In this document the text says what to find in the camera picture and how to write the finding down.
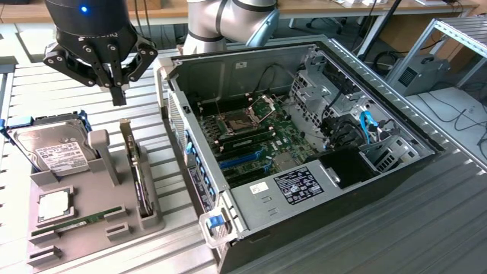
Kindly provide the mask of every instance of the metal rack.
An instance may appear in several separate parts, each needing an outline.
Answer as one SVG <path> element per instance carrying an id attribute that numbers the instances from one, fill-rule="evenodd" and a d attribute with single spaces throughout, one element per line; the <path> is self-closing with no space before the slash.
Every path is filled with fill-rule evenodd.
<path id="1" fill-rule="evenodd" d="M 421 35 L 408 55 L 404 58 L 404 61 L 399 64 L 398 69 L 394 71 L 394 74 L 388 78 L 388 83 L 394 83 L 398 81 L 399 77 L 404 73 L 410 61 L 417 56 L 421 51 L 426 41 L 429 40 L 431 33 L 439 30 L 443 32 L 446 36 L 455 39 L 461 44 L 469 47 L 473 51 L 475 51 L 479 55 L 483 56 L 483 59 L 478 62 L 462 80 L 458 82 L 457 86 L 462 87 L 470 77 L 475 74 L 479 68 L 487 61 L 487 18 L 485 17 L 469 17 L 469 18 L 439 18 L 434 19 L 429 24 L 423 34 Z M 446 39 L 434 47 L 430 51 L 431 54 L 435 54 L 441 47 L 443 46 Z"/>

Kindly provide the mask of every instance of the green circuit board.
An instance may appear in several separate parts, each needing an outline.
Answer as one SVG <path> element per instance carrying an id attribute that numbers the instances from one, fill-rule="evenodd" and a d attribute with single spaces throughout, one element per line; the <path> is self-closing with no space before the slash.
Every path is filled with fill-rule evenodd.
<path id="1" fill-rule="evenodd" d="M 270 127 L 274 128 L 271 132 L 274 136 L 264 136 L 268 137 L 268 140 L 264 139 L 266 141 L 260 141 L 263 139 L 260 138 L 258 143 L 248 145 L 242 142 L 244 144 L 243 146 L 246 146 L 246 153 L 219 161 L 222 163 L 239 159 L 239 157 L 254 152 L 259 152 L 259 158 L 256 160 L 222 169 L 232 187 L 254 181 L 255 177 L 251 177 L 251 174 L 263 178 L 287 170 L 292 166 L 299 166 L 304 163 L 307 157 L 316 153 L 307 140 L 300 136 L 300 131 L 292 121 L 286 120 L 283 106 L 278 102 L 274 102 L 274 107 L 275 111 L 267 116 L 271 112 L 268 102 L 264 100 L 255 102 L 252 105 L 254 115 L 259 118 L 267 116 L 258 124 L 250 120 L 247 108 L 222 113 L 220 115 L 206 116 L 199 121 L 208 144 L 214 147 L 214 154 L 218 160 L 220 156 L 226 155 L 226 152 L 220 153 L 215 145 L 215 140 L 226 140 L 226 138 L 239 136 L 239 134 L 252 135 L 258 130 L 263 131 L 264 129 L 270 129 Z"/>

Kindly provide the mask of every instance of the hard drive label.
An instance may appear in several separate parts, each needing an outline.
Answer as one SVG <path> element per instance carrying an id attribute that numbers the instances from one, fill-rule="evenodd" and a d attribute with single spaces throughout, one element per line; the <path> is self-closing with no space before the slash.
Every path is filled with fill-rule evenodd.
<path id="1" fill-rule="evenodd" d="M 318 194 L 323 188 L 307 167 L 274 178 L 290 204 L 300 203 Z"/>
<path id="2" fill-rule="evenodd" d="M 88 165 L 78 142 L 39 148 L 36 153 L 55 173 Z"/>

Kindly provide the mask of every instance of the aluminum workbench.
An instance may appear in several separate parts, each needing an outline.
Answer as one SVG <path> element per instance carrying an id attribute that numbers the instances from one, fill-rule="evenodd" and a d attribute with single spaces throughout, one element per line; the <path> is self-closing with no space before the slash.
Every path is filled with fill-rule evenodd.
<path id="1" fill-rule="evenodd" d="M 315 41 L 310 37 L 300 41 Z M 164 51 L 162 55 L 176 54 Z M 159 116 L 152 72 L 127 91 L 128 105 L 112 107 L 110 94 L 43 64 L 18 66 L 4 79 L 2 116 L 78 110 L 94 129 L 123 148 L 119 118 L 132 119 L 147 146 L 167 227 L 43 273 L 216 273 L 198 218 Z M 0 155 L 0 273 L 27 273 L 24 264 L 30 165 L 10 144 Z M 487 174 L 447 142 L 443 157 L 382 200 L 235 273 L 482 273 L 487 269 Z"/>

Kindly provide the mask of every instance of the white label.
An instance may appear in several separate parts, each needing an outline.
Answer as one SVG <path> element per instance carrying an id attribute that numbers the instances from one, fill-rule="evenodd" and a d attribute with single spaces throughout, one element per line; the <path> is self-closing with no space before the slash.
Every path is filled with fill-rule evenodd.
<path id="1" fill-rule="evenodd" d="M 235 64 L 236 69 L 244 69 L 247 67 L 247 62 L 240 62 Z"/>
<path id="2" fill-rule="evenodd" d="M 259 192 L 268 190 L 266 182 L 258 183 L 258 184 L 250 186 L 250 188 L 251 188 L 252 194 L 258 194 Z"/>
<path id="3" fill-rule="evenodd" d="M 36 153 L 54 173 L 88 165 L 78 142 L 39 148 Z"/>

